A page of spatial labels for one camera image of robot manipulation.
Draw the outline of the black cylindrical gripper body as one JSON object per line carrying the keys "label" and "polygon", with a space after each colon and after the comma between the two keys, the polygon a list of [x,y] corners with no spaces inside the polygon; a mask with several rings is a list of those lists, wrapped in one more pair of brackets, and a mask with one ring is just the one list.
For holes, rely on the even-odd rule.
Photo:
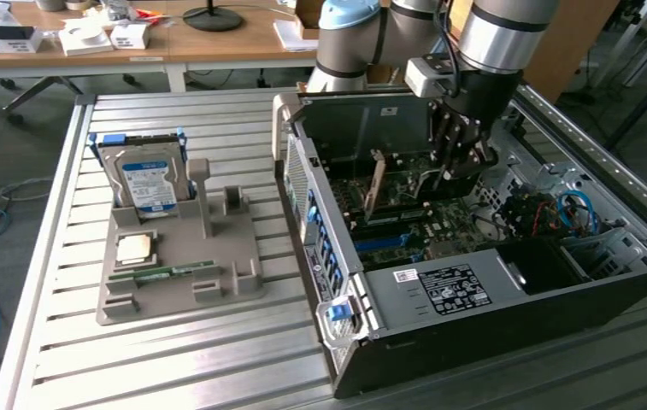
{"label": "black cylindrical gripper body", "polygon": [[454,97],[444,97],[444,106],[491,127],[509,104],[523,73],[521,70],[507,74],[484,70],[461,72],[460,91]]}

